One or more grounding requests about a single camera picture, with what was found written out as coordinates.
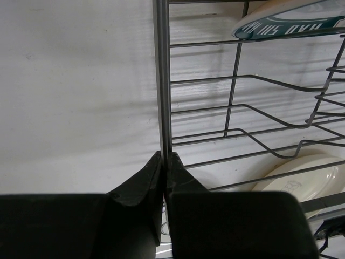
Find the dish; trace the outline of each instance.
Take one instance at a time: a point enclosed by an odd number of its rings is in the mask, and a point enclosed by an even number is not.
[[[277,169],[267,174],[267,176],[278,175],[339,161],[343,160],[327,154],[308,155],[297,158],[278,167]],[[316,199],[318,197],[340,193],[343,191],[344,187],[345,165],[339,165],[301,174],[281,177],[275,180],[260,182],[255,185],[253,190],[281,190],[283,192],[291,193],[297,198],[299,202],[304,202],[311,199]],[[307,213],[306,217],[312,217],[319,212],[320,210]]]
[[[271,0],[240,20],[232,35],[262,39],[344,26],[343,0]]]

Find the metal rack frame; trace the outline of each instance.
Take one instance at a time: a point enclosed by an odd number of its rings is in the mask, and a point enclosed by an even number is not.
[[[339,61],[345,50],[345,39],[341,44],[341,47],[335,58],[333,66],[326,69],[329,72],[329,75],[323,87],[307,88],[307,87],[302,87],[298,85],[284,83],[284,82],[273,80],[270,78],[252,75],[252,74],[238,75],[242,45],[245,43],[263,42],[263,41],[277,40],[277,39],[299,38],[299,37],[306,37],[306,36],[322,36],[325,34],[342,34],[342,33],[345,33],[345,28],[330,28],[330,29],[322,29],[322,30],[317,30],[317,31],[299,32],[292,35],[276,36],[272,38],[256,39],[256,40],[224,40],[224,41],[216,41],[216,42],[170,44],[170,22],[169,22],[169,5],[170,4],[244,2],[243,14],[242,14],[242,16],[244,17],[248,13],[250,2],[256,2],[256,1],[259,1],[259,0],[251,0],[251,1],[246,1],[246,0],[223,0],[223,1],[220,1],[220,0],[214,0],[214,1],[210,1],[210,0],[209,1],[153,0],[154,25],[155,25],[157,95],[158,95],[158,118],[159,118],[159,123],[160,123],[161,157],[163,160],[162,161],[163,168],[165,170],[168,171],[170,169],[169,157],[171,156],[173,152],[172,148],[174,146],[194,145],[194,144],[199,144],[199,143],[208,142],[208,141],[220,141],[220,140],[231,139],[231,138],[248,137],[252,139],[254,142],[256,142],[258,145],[263,147],[265,150],[260,151],[260,152],[247,153],[247,154],[236,155],[236,156],[232,156],[228,158],[203,161],[203,162],[199,162],[195,164],[185,165],[185,168],[188,169],[188,168],[206,166],[206,165],[211,165],[214,163],[221,163],[221,162],[227,162],[227,161],[232,161],[232,160],[237,160],[237,159],[242,159],[242,158],[249,158],[252,156],[263,155],[263,154],[268,154],[268,153],[271,153],[274,156],[278,158],[282,158],[282,159],[293,159],[298,156],[300,150],[303,147],[316,145],[316,144],[345,147],[345,144],[335,143],[335,141],[344,140],[345,135],[336,131],[332,131],[322,126],[326,124],[331,124],[333,122],[345,121],[345,113],[329,113],[329,112],[319,111],[319,107],[323,101],[345,107],[345,104],[332,100],[333,96],[345,94],[345,92],[338,92],[338,93],[331,93],[331,94],[326,93],[329,88],[329,84],[331,82],[345,82],[345,79],[333,78],[333,75],[335,73],[345,73],[345,70],[343,70],[345,69],[345,66],[338,66]],[[180,47],[209,46],[209,45],[222,45],[222,44],[236,44],[237,45],[236,57],[234,60],[234,69],[231,76],[171,81],[170,79],[170,49],[180,48]],[[290,88],[296,91],[318,93],[318,95],[315,96],[315,98],[317,99],[317,103],[314,107],[313,112],[310,114],[309,119],[307,119],[304,124],[287,123],[251,105],[247,105],[247,104],[234,105],[233,104],[234,91],[236,88],[236,79],[243,79],[243,78],[252,78],[256,80],[261,80],[261,81],[265,81],[265,82],[277,85],[279,87],[286,87],[286,88]],[[172,85],[211,82],[211,81],[220,81],[220,80],[231,80],[228,105],[206,107],[206,108],[199,108],[199,109],[193,109],[193,110],[171,111],[171,86]],[[232,109],[237,108],[237,107],[245,107],[247,109],[250,109],[258,114],[261,114],[281,124],[281,127],[269,128],[269,129],[265,129],[261,131],[253,131],[253,132],[247,132],[241,128],[229,128],[230,119],[231,119],[231,111]],[[204,132],[204,133],[198,133],[198,134],[190,134],[190,135],[182,135],[182,136],[177,136],[177,137],[172,136],[171,116],[176,115],[176,114],[198,113],[198,112],[214,111],[214,110],[227,110],[227,115],[226,115],[225,124],[224,124],[225,126],[223,130]],[[264,133],[286,131],[286,130],[291,130],[291,129],[296,129],[296,128],[305,129],[309,127],[316,127],[322,131],[326,131],[328,133],[333,134],[334,137],[328,138],[328,139],[322,139],[322,140],[301,140],[297,145],[284,146],[284,147],[279,147],[279,148],[274,148],[274,149],[269,148],[263,142],[259,141],[255,137],[255,135],[264,134]],[[223,133],[223,136],[212,137],[212,135],[219,134],[219,133]],[[200,138],[196,140],[188,140],[190,138],[198,138],[198,137],[205,137],[205,136],[210,136],[210,137]],[[281,151],[285,151],[289,149],[295,150],[293,155],[286,156],[279,153]],[[243,181],[243,182],[234,183],[231,185],[219,186],[219,187],[211,188],[210,190],[211,191],[225,190],[225,189],[247,185],[251,183],[273,180],[273,179],[277,179],[284,176],[310,172],[310,171],[314,171],[314,170],[318,170],[322,168],[343,165],[343,164],[345,164],[345,160],[336,162],[336,163],[328,163],[326,165],[320,165],[320,166],[315,166],[315,167],[297,170],[293,172],[288,172],[288,173],[284,173],[280,175],[269,176],[269,177],[254,179],[250,181]],[[326,197],[325,199],[320,198],[320,199],[314,199],[314,200],[305,202],[304,209],[306,212],[309,212],[309,211],[316,210],[319,208],[330,207],[330,206],[339,205],[342,203],[345,203],[345,195],[343,194],[332,195],[332,196]]]

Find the wire dish rack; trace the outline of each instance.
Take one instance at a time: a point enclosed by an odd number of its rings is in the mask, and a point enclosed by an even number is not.
[[[169,155],[172,153],[174,147],[183,147],[189,145],[198,145],[206,142],[224,141],[234,138],[249,138],[257,145],[261,146],[264,150],[259,152],[251,152],[246,154],[234,155],[227,158],[212,159],[206,161],[200,161],[197,163],[191,163],[184,165],[186,169],[202,167],[207,165],[213,165],[216,163],[223,163],[238,159],[250,158],[254,156],[260,156],[265,154],[272,154],[277,158],[281,159],[294,159],[296,158],[304,147],[312,145],[323,145],[323,146],[335,146],[345,147],[345,144],[338,143],[339,140],[344,140],[345,135],[338,131],[329,129],[326,126],[330,126],[336,122],[345,121],[345,112],[327,112],[320,109],[322,103],[330,103],[339,107],[345,107],[345,104],[339,101],[339,97],[345,94],[343,92],[327,93],[327,90],[332,82],[345,82],[344,78],[335,78],[335,74],[345,73],[345,66],[339,66],[339,61],[343,55],[345,49],[345,39],[343,40],[340,49],[335,57],[333,66],[327,68],[329,72],[325,83],[322,87],[303,87],[300,85],[288,84],[283,81],[274,80],[267,77],[258,76],[256,74],[238,74],[239,63],[241,59],[241,51],[243,44],[273,41],[281,39],[300,38],[307,36],[324,36],[329,34],[339,34],[341,38],[345,37],[345,28],[330,28],[316,31],[299,32],[292,35],[277,36],[272,38],[257,39],[257,40],[223,40],[223,41],[211,41],[211,42],[192,42],[182,44],[171,44],[170,43],[170,17],[169,17],[169,5],[171,4],[192,4],[192,3],[214,3],[214,2],[244,2],[242,17],[246,16],[250,6],[250,2],[254,1],[241,1],[241,0],[225,0],[225,1],[183,1],[183,0],[154,0],[154,23],[155,23],[155,51],[156,51],[156,74],[157,74],[157,94],[158,94],[158,113],[160,122],[160,143],[161,153],[163,159],[163,165],[166,170],[169,170]],[[170,79],[170,50],[176,48],[190,48],[195,46],[210,46],[210,45],[225,45],[225,44],[236,44],[236,57],[234,59],[233,72],[229,76],[225,77],[210,77],[210,78],[196,78],[188,80],[176,80]],[[234,104],[234,94],[236,88],[237,79],[251,78],[254,80],[264,81],[273,84],[277,87],[288,88],[297,92],[315,93],[316,105],[311,111],[309,118],[305,120],[303,124],[292,124],[273,116],[263,110],[256,108],[253,105],[246,103]],[[231,81],[229,86],[229,101],[227,105],[223,106],[211,106],[202,107],[196,109],[187,110],[171,110],[171,87],[184,84],[197,84],[197,83],[208,83],[214,81],[229,80]],[[235,109],[242,108],[248,109],[255,112],[259,116],[264,116],[266,119],[274,121],[280,125],[280,127],[269,127],[261,130],[246,131],[243,128],[232,125],[230,120],[232,118],[233,111]],[[184,134],[178,136],[172,136],[172,117],[181,114],[197,114],[204,112],[212,112],[216,110],[226,111],[226,117],[224,121],[224,129],[217,131],[207,131],[195,134]],[[270,134],[273,132],[289,131],[293,129],[308,129],[317,128],[318,130],[331,134],[332,138],[326,139],[302,139],[296,145],[281,146],[278,148],[270,148],[263,141],[260,141],[257,136],[262,134]],[[284,155],[282,151],[293,151],[291,155]],[[288,172],[280,175],[269,176],[265,178],[258,178],[248,181],[241,181],[228,185],[222,185],[211,188],[211,191],[226,190],[233,187],[239,187],[243,185],[258,183],[267,180],[273,180],[284,176],[290,176],[294,174],[301,174],[305,172],[315,171],[327,167],[333,167],[345,164],[345,160],[340,162],[328,163],[325,165],[314,166],[311,168],[301,169],[293,172]],[[343,194],[329,196],[327,202],[323,200],[320,203],[320,199],[314,199],[308,201],[310,208],[308,211],[317,210],[320,208],[330,207],[345,203],[345,196]]]

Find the white dish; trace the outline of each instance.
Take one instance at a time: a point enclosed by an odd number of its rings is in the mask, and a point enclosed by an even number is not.
[[[267,176],[278,175],[339,161],[342,161],[342,159],[325,154],[304,156],[278,167]],[[340,193],[344,187],[345,165],[339,165],[260,182],[255,185],[253,190],[281,190],[283,192],[291,193],[299,202],[304,202]],[[306,217],[309,218],[319,212],[320,211],[307,213]]]

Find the teal and white plate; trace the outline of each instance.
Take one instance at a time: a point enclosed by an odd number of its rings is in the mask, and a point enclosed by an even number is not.
[[[344,0],[270,0],[240,20],[232,35],[263,39],[334,27],[345,27]]]

